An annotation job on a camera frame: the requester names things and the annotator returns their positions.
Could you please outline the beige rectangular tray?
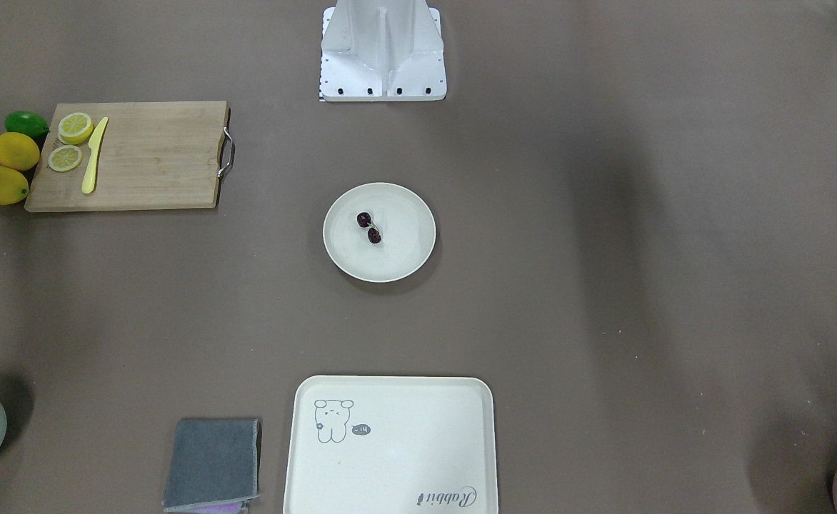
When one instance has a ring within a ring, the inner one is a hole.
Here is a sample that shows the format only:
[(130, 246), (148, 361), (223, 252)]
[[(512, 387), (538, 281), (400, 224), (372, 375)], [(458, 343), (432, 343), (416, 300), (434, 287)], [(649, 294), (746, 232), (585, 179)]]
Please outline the beige rectangular tray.
[(478, 378), (313, 376), (294, 397), (285, 513), (497, 513)]

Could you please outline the yellow plastic knife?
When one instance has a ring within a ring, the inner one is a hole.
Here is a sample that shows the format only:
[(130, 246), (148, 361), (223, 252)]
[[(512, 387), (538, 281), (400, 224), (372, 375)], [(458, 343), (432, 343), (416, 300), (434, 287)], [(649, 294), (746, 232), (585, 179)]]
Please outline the yellow plastic knife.
[(86, 171), (80, 186), (80, 191), (84, 195), (92, 194), (96, 189), (96, 172), (98, 172), (99, 159), (101, 158), (101, 145), (108, 123), (109, 118), (107, 116), (103, 117), (95, 125), (92, 134), (90, 134), (88, 140), (90, 156), (88, 163), (86, 163)]

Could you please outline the wooden cutting board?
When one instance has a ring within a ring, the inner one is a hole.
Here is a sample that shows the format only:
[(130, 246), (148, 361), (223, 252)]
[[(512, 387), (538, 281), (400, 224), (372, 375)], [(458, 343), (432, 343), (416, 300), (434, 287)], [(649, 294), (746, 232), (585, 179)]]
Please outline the wooden cutting board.
[[(49, 155), (66, 115), (108, 118), (96, 164), (96, 188), (81, 189), (86, 164), (59, 173)], [(226, 101), (57, 104), (24, 208), (32, 213), (215, 208), (231, 166)]]

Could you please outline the round white plate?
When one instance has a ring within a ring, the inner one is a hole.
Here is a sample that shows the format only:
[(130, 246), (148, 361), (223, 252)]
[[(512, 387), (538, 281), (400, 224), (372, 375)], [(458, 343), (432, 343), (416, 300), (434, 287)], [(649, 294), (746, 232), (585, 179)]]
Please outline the round white plate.
[[(369, 243), (369, 229), (356, 223), (363, 211), (381, 232), (380, 244)], [(370, 283), (396, 282), (431, 257), (437, 223), (427, 203), (412, 190), (373, 182), (344, 192), (331, 204), (323, 240), (329, 258), (347, 276)]]

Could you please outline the middle yellow lemon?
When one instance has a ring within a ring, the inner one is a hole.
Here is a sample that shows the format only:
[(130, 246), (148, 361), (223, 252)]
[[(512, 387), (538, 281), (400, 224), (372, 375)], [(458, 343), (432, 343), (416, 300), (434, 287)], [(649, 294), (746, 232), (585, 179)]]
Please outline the middle yellow lemon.
[(39, 162), (40, 156), (39, 146), (26, 134), (7, 131), (0, 135), (0, 165), (26, 171)]

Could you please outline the green lime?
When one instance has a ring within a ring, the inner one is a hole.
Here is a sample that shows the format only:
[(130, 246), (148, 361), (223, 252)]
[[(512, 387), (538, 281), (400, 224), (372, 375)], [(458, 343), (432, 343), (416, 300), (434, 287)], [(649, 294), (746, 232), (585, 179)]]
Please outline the green lime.
[(4, 118), (7, 131), (20, 133), (33, 140), (39, 140), (49, 133), (49, 123), (42, 115), (32, 111), (13, 111)]

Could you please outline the yellow lemon near gripper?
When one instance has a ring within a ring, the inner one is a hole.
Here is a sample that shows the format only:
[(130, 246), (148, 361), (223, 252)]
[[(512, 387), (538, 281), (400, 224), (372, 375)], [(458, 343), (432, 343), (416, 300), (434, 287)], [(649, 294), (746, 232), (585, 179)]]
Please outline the yellow lemon near gripper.
[(11, 167), (0, 166), (0, 205), (23, 201), (30, 192), (26, 176)]

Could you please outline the dark grey folded cloth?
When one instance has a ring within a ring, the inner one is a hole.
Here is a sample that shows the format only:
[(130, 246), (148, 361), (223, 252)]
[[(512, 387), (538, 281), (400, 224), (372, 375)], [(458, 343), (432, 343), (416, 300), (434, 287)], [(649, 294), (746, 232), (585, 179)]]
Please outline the dark grey folded cloth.
[(176, 424), (165, 513), (246, 513), (259, 495), (256, 418), (184, 418)]

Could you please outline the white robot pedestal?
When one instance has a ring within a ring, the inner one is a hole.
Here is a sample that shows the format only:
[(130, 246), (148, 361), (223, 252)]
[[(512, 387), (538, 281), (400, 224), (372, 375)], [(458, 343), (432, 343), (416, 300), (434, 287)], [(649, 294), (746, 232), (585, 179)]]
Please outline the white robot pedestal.
[(338, 1), (321, 17), (319, 98), (446, 98), (441, 13), (425, 1)]

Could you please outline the red cherry with stem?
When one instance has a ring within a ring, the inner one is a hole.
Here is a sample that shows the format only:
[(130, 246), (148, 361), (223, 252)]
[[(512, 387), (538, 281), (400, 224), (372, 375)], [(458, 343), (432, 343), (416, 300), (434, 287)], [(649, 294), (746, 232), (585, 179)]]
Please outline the red cherry with stem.
[(364, 211), (356, 215), (356, 223), (360, 225), (361, 228), (372, 228), (375, 226), (370, 213)]

